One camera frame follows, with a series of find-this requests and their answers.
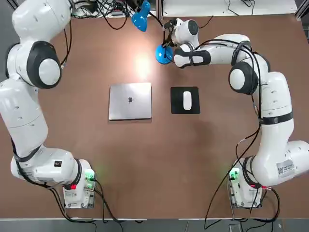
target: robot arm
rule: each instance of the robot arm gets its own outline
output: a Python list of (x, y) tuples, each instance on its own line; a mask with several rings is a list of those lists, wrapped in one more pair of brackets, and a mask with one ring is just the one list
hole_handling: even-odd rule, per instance
[(0, 113), (12, 138), (15, 154), (11, 172), (35, 182), (61, 182), (66, 206), (85, 208), (93, 199), (94, 171), (69, 151), (43, 145), (48, 134), (38, 89), (57, 86), (61, 67), (50, 40), (70, 21), (67, 0), (27, 0), (13, 13), (20, 43), (8, 53), (7, 77), (0, 83)]
[[(264, 57), (251, 52), (247, 36), (221, 35), (201, 47), (197, 37), (198, 26), (195, 21), (180, 20), (175, 24), (171, 40), (174, 45), (179, 45), (174, 55), (179, 68), (231, 64), (228, 79), (230, 87), (237, 93), (252, 95), (256, 105), (261, 99), (259, 121), (262, 135), (258, 152), (255, 156), (241, 159), (244, 168), (236, 164), (238, 177), (232, 181), (236, 205), (250, 208), (257, 191), (251, 185), (275, 186), (309, 170), (309, 144), (304, 141), (288, 142), (294, 129), (294, 120), (286, 79), (280, 72), (271, 72), (270, 64)], [(260, 189), (258, 191), (257, 205), (261, 197)]]

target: black mouse pad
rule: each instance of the black mouse pad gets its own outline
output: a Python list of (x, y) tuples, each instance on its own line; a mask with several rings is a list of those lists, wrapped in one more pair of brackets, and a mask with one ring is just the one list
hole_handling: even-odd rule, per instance
[[(183, 108), (183, 93), (189, 91), (192, 98), (190, 110)], [(199, 114), (198, 87), (171, 87), (170, 88), (170, 110), (172, 114)]]

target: laptop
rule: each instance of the laptop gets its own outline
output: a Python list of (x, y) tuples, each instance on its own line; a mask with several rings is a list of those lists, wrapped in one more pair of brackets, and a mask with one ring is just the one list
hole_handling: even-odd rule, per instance
[(109, 120), (147, 119), (151, 117), (150, 83), (111, 85)]

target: blue object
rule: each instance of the blue object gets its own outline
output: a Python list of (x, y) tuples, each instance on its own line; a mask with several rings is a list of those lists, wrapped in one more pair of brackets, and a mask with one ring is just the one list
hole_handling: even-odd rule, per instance
[(140, 7), (140, 12), (136, 12), (132, 16), (132, 23), (141, 31), (146, 31), (147, 29), (147, 15), (149, 11), (150, 3), (145, 0)]
[(155, 58), (161, 64), (168, 64), (173, 59), (173, 50), (170, 46), (159, 45), (155, 51)]

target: white mouse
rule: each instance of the white mouse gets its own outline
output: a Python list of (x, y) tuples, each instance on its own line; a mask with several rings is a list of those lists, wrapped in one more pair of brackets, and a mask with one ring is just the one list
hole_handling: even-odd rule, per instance
[(183, 92), (183, 108), (185, 110), (191, 110), (192, 107), (192, 95), (191, 92)]

